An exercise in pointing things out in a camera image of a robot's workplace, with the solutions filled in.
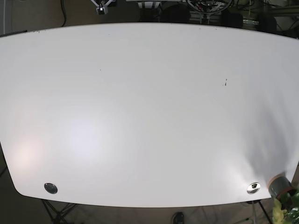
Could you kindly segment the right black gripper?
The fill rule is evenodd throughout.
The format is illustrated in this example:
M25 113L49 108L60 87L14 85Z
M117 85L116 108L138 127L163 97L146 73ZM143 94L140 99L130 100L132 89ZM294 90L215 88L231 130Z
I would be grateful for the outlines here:
M108 7L116 6L116 0L91 0L96 6L97 15L105 15L108 13Z

